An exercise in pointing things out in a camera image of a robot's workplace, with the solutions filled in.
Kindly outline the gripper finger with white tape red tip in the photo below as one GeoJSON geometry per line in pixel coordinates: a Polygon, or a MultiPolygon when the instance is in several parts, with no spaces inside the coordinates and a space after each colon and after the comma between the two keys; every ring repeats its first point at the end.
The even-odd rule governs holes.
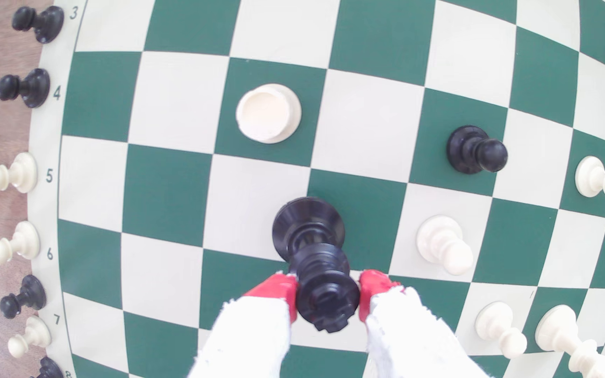
{"type": "Polygon", "coordinates": [[[413,287],[362,271],[359,319],[379,377],[489,377],[413,287]]]}
{"type": "Polygon", "coordinates": [[[278,271],[223,303],[188,377],[279,377],[297,319],[298,281],[278,271]]]}

